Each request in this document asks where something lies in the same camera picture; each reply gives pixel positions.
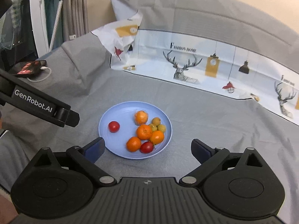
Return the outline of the red cherry tomato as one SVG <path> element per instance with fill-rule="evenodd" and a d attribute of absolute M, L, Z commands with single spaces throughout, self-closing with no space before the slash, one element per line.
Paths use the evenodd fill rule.
<path fill-rule="evenodd" d="M 148 141 L 141 145 L 140 152 L 142 152 L 143 154 L 149 154 L 154 150 L 154 148 L 154 144 Z"/>
<path fill-rule="evenodd" d="M 117 121 L 111 121 L 108 124 L 108 129 L 111 133 L 116 133 L 120 129 L 120 124 Z"/>

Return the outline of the orange tangerine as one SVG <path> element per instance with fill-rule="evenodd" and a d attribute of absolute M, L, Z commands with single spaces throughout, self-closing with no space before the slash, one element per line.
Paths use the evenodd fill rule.
<path fill-rule="evenodd" d="M 148 121 L 148 113 L 144 110 L 139 110 L 134 115 L 134 121 L 136 125 L 146 124 Z"/>
<path fill-rule="evenodd" d="M 137 150 L 140 149 L 141 145 L 142 145 L 141 140 L 138 137 L 133 136 L 126 143 L 126 148 L 129 152 L 136 152 Z"/>
<path fill-rule="evenodd" d="M 149 125 L 142 124 L 138 126 L 136 135 L 141 140 L 148 140 L 152 136 L 152 128 Z"/>

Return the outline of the orange kumquat fruit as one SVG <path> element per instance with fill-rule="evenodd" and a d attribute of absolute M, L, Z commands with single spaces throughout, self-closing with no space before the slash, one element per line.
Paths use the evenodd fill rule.
<path fill-rule="evenodd" d="M 156 130 L 152 132 L 152 136 L 150 137 L 149 141 L 152 142 L 154 145 L 157 145 L 164 140 L 164 133 L 160 130 Z"/>

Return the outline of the green-yellow small fruit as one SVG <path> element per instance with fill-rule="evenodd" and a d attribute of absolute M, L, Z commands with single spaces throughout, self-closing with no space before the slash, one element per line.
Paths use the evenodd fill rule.
<path fill-rule="evenodd" d="M 161 119 L 158 118 L 158 117 L 155 117 L 152 119 L 152 124 L 155 125 L 155 126 L 158 126 L 161 124 Z"/>
<path fill-rule="evenodd" d="M 157 130 L 157 126 L 152 123 L 149 124 L 149 127 L 152 129 L 152 132 Z"/>
<path fill-rule="evenodd" d="M 157 130 L 161 131 L 162 133 L 166 132 L 166 126 L 164 124 L 159 124 L 157 126 Z"/>

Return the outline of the blue round plate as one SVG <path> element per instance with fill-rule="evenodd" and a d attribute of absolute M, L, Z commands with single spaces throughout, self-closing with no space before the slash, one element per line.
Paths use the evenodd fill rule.
<path fill-rule="evenodd" d="M 161 123 L 166 126 L 163 142 L 157 144 L 149 154 L 143 154 L 139 150 L 129 152 L 126 148 L 127 141 L 132 136 L 136 136 L 137 125 L 134 121 L 134 115 L 139 110 L 148 113 L 148 120 L 158 117 L 161 119 Z M 108 129 L 108 124 L 111 121 L 117 121 L 120 124 L 120 129 L 116 133 L 111 133 Z M 128 101 L 112 106 L 103 114 L 98 124 L 98 133 L 105 140 L 106 148 L 113 154 L 126 159 L 140 160 L 161 153 L 170 143 L 173 129 L 168 116 L 158 107 L 145 102 Z"/>

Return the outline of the black smartphone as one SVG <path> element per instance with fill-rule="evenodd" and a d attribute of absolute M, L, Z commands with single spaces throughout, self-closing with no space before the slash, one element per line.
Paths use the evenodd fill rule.
<path fill-rule="evenodd" d="M 9 73 L 18 78 L 33 77 L 38 75 L 41 72 L 41 67 L 46 65 L 46 60 L 19 62 L 9 70 Z"/>

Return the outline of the white deer print cloth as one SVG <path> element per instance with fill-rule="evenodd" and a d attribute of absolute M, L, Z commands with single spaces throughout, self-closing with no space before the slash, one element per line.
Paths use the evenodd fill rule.
<path fill-rule="evenodd" d="M 238 100 L 298 123 L 298 73 L 252 51 L 198 36 L 141 29 L 142 16 L 93 30 L 110 68 Z"/>

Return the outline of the grey curtain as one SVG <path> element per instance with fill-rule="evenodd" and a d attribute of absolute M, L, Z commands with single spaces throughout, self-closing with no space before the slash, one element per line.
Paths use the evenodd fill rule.
<path fill-rule="evenodd" d="M 87 0 L 63 0 L 63 41 L 74 40 L 88 32 Z"/>

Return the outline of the white braided pole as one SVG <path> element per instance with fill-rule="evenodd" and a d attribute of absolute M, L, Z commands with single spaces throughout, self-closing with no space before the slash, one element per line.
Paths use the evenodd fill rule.
<path fill-rule="evenodd" d="M 51 36 L 51 41 L 50 41 L 50 45 L 49 45 L 50 52 L 53 50 L 53 47 L 54 47 L 55 38 L 56 38 L 56 34 L 57 34 L 57 29 L 58 29 L 58 23 L 59 23 L 61 11 L 62 11 L 62 6 L 63 6 L 63 0 L 59 0 L 58 6 L 57 6 L 57 11 L 56 11 L 55 22 L 54 22 L 54 26 L 53 26 L 53 31 L 52 31 L 52 36 Z"/>

